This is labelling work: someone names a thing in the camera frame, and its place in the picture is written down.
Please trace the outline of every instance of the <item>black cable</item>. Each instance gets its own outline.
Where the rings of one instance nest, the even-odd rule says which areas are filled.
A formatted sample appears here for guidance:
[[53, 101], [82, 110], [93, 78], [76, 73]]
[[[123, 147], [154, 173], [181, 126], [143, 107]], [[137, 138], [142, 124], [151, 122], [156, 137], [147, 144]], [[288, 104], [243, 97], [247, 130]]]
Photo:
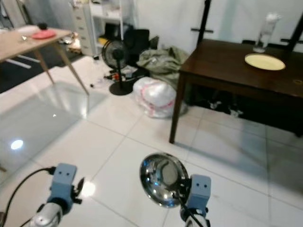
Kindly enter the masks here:
[[32, 218], [30, 218], [29, 220], [27, 220], [26, 222], [24, 222], [20, 227], [25, 226], [28, 222], [30, 222], [31, 219], [32, 219]]
[[177, 196], [180, 204], [181, 204], [181, 207], [193, 218], [193, 220], [200, 226], [200, 227], [204, 227], [200, 222], [199, 220], [194, 216], [194, 214], [187, 208], [187, 206], [183, 203], [183, 201], [180, 199], [179, 196]]
[[26, 178], [23, 179], [23, 181], [21, 181], [21, 183], [19, 183], [19, 185], [15, 188], [14, 192], [12, 193], [12, 195], [10, 196], [10, 199], [8, 201], [8, 204], [6, 206], [6, 209], [5, 209], [5, 213], [4, 213], [4, 218], [3, 218], [3, 222], [2, 222], [2, 227], [4, 227], [5, 223], [6, 223], [6, 220], [7, 220], [7, 217], [8, 217], [8, 214], [9, 214], [9, 208], [10, 208], [10, 205], [11, 205], [11, 202], [16, 194], [16, 192], [18, 191], [18, 189], [21, 187], [21, 185], [28, 179], [30, 178], [32, 175], [36, 174], [36, 173], [39, 173], [41, 171], [47, 171], [49, 174], [53, 175], [54, 172], [56, 170], [56, 167], [50, 167], [50, 168], [42, 168], [42, 169], [38, 169], [34, 172], [32, 172], [30, 175], [28, 175]]

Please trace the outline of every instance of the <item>red plate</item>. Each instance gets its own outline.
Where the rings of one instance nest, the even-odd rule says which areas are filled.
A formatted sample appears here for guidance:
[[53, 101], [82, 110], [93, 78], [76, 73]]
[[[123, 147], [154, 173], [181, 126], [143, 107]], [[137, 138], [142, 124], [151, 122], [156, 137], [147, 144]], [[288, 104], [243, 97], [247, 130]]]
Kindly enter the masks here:
[[48, 39], [55, 36], [56, 33], [53, 30], [42, 30], [32, 35], [33, 39]]

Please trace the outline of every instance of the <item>fan base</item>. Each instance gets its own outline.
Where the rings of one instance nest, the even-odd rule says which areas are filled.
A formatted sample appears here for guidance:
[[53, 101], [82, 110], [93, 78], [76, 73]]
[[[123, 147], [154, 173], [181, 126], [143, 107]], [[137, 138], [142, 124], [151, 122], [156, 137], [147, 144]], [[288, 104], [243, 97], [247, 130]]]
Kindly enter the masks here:
[[132, 81], [123, 81], [123, 87], [120, 88], [119, 82], [112, 84], [109, 87], [110, 93], [116, 96], [125, 96], [133, 91], [134, 83]]

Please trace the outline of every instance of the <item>yellow plate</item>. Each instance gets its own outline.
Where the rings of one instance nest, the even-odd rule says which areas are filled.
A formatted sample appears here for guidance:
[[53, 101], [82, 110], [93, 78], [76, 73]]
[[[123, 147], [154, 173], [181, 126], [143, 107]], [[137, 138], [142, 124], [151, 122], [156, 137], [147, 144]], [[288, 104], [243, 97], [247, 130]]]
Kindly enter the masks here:
[[285, 68], [285, 64], [278, 58], [262, 53], [250, 53], [245, 56], [245, 61], [247, 64], [263, 70], [282, 70]]

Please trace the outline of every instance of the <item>white tile floor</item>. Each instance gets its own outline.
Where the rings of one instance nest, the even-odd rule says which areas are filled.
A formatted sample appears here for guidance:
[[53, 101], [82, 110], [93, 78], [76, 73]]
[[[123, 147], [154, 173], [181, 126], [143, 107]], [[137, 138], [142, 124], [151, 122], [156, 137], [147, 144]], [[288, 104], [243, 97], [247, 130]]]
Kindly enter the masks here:
[[[90, 57], [73, 64], [89, 88], [107, 71]], [[132, 95], [117, 97], [108, 82], [87, 100], [67, 68], [53, 68], [0, 94], [0, 210], [24, 176], [60, 162], [78, 167], [96, 186], [74, 205], [62, 227], [183, 226], [179, 209], [166, 210], [145, 195], [139, 166], [145, 156], [177, 156], [189, 174], [208, 175], [213, 227], [300, 227], [303, 215], [303, 139], [272, 127], [199, 107], [180, 118], [176, 145], [168, 143], [171, 120], [143, 115]], [[24, 147], [12, 151], [10, 143]], [[17, 193], [7, 226], [34, 215], [49, 195], [51, 177], [38, 174]]]

